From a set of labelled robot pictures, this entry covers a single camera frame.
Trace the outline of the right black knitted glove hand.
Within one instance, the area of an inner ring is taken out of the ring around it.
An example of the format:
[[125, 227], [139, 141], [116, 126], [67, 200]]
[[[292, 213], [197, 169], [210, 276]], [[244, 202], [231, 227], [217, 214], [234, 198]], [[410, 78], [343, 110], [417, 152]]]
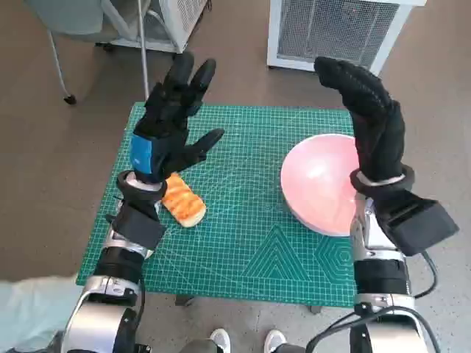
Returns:
[[353, 120], [361, 173], [370, 182], [401, 177], [405, 123], [400, 103], [380, 78], [347, 61], [317, 57], [314, 69], [321, 85], [337, 90]]

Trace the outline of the left black robot hand blue tape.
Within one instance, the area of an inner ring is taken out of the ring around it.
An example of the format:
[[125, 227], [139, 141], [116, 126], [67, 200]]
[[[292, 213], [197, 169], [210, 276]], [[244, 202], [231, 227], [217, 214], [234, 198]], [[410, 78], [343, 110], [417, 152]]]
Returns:
[[213, 129], [188, 144], [188, 119], [202, 107], [203, 98], [216, 71], [216, 61], [206, 60], [196, 71], [190, 52], [174, 59], [165, 79], [157, 83], [144, 105], [144, 116], [131, 137], [130, 162], [137, 179], [157, 184], [171, 174], [206, 160], [207, 153], [222, 138], [222, 128]]

